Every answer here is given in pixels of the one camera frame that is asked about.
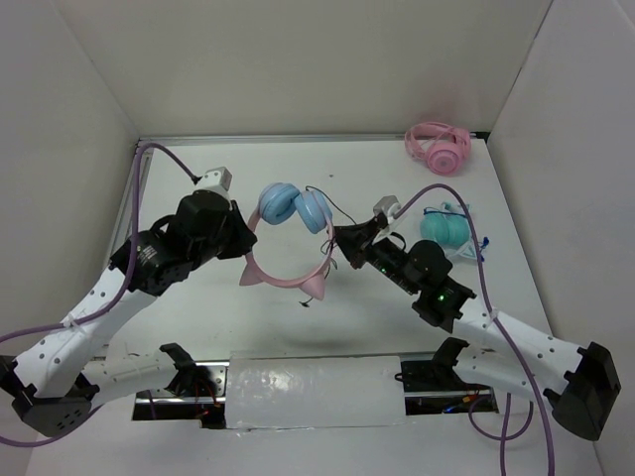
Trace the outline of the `shiny foil sheet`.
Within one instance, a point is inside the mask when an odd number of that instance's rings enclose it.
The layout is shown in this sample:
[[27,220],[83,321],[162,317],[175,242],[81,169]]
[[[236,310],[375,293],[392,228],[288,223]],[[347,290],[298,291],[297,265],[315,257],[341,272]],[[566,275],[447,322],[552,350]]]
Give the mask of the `shiny foil sheet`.
[[372,427],[406,418],[396,356],[234,359],[225,421],[232,429]]

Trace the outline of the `teal white cat-ear headphones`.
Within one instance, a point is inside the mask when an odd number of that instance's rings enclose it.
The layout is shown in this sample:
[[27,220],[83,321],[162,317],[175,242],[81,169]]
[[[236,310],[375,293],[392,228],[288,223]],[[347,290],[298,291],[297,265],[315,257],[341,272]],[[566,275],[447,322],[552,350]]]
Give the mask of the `teal white cat-ear headphones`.
[[477,259],[472,233],[459,205],[444,201],[439,207],[426,207],[420,234],[424,240],[440,245],[449,259]]

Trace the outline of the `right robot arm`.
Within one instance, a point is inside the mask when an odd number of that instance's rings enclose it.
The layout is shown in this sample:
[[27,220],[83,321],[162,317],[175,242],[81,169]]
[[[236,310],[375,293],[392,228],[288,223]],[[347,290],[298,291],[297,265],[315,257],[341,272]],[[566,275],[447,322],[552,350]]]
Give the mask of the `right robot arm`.
[[354,269],[370,265],[415,297],[412,308],[446,331],[433,376],[445,389],[461,382],[503,390],[548,407],[570,433],[599,440],[621,384],[610,351],[560,340],[496,309],[455,281],[440,245],[416,242],[409,250],[379,235],[379,221],[337,226],[334,239]]

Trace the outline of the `pink round headphones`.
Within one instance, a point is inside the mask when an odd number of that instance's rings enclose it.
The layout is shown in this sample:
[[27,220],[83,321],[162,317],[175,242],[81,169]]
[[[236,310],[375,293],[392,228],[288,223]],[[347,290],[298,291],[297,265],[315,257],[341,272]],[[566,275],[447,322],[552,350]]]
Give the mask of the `pink round headphones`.
[[457,173],[471,153],[470,133],[440,122],[411,127],[404,136],[408,155],[440,176]]

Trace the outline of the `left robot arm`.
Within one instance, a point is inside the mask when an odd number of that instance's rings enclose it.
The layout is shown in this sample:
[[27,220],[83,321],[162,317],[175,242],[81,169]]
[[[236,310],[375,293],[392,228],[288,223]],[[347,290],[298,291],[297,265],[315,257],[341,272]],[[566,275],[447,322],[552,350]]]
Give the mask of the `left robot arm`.
[[29,350],[2,357],[1,388],[20,420],[59,438],[110,401],[158,389],[182,396],[210,385],[209,372],[177,343],[111,362],[93,358],[169,287],[212,259],[246,255],[256,241],[237,202],[209,190],[185,196],[176,213],[132,234],[60,324]]

